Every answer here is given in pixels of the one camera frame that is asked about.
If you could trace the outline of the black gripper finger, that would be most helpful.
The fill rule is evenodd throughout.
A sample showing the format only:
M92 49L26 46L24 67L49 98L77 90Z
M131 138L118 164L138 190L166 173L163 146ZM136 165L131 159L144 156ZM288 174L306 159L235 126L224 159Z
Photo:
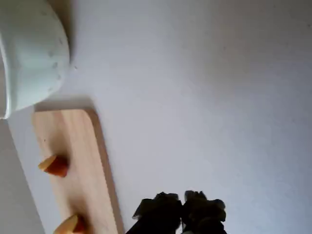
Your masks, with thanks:
M181 210L178 194L161 192L145 198L133 215L136 223L126 233L174 234L181 224Z
M200 191L187 190L182 207L184 234L225 234L226 205L220 199L208 200Z

